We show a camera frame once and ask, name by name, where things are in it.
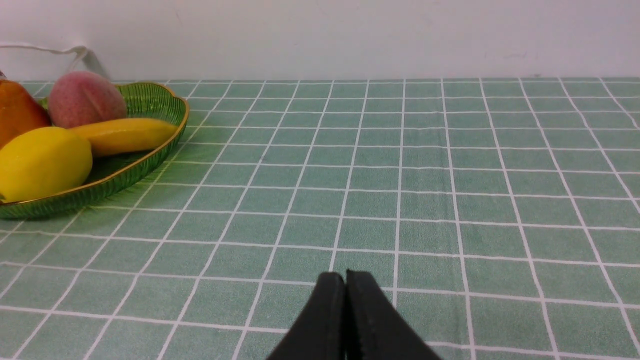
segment banana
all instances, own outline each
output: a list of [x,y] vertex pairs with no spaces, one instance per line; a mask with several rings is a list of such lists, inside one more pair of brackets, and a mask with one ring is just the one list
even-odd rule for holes
[[126,118],[70,128],[89,140],[94,158],[147,151],[164,144],[178,127],[152,118]]

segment lemon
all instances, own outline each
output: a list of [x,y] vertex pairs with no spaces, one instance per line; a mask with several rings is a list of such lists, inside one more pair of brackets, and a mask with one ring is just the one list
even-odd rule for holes
[[33,200],[75,188],[93,166],[91,143],[61,127],[41,127],[0,149],[0,200]]

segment glass fruit bowl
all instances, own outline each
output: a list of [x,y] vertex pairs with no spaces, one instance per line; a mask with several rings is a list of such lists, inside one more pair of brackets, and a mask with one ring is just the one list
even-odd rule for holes
[[[151,151],[94,159],[83,185],[39,199],[0,203],[0,218],[42,218],[77,210],[120,192],[154,171],[180,141],[189,117],[189,104],[164,85],[139,82],[116,85],[127,103],[127,117],[151,117],[178,128]],[[47,98],[39,100],[46,109]]]

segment peach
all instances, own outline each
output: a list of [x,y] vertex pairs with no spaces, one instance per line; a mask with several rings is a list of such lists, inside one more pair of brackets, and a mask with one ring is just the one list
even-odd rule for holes
[[48,105],[51,122],[65,129],[127,116],[127,104],[115,85],[89,71],[60,77],[53,84]]

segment cable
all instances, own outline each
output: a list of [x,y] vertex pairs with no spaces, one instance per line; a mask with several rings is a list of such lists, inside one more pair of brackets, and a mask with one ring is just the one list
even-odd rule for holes
[[49,49],[46,47],[29,44],[26,42],[13,42],[13,43],[0,42],[0,48],[34,49],[34,50],[40,50],[40,51],[47,51],[48,53],[52,53],[56,55],[65,55],[65,54],[75,53],[76,57],[71,62],[71,64],[69,64],[69,66],[67,67],[65,74],[73,71],[76,68],[77,64],[82,59],[84,59],[84,57],[89,53],[89,49],[84,45],[74,46],[74,47],[71,47],[70,49],[60,51],[60,50]]

